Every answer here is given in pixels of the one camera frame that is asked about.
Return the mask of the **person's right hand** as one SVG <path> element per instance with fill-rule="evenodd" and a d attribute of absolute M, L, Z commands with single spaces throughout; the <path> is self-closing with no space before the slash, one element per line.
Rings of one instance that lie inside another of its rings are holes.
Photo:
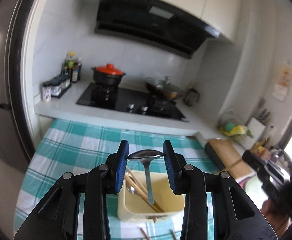
<path fill-rule="evenodd" d="M 278 239 L 280 239 L 285 231 L 290 226 L 290 218 L 283 217 L 281 215 L 271 212 L 272 202 L 270 199 L 263 202 L 262 208 L 260 209 L 263 216 L 267 219 L 268 223 L 272 226 Z"/>

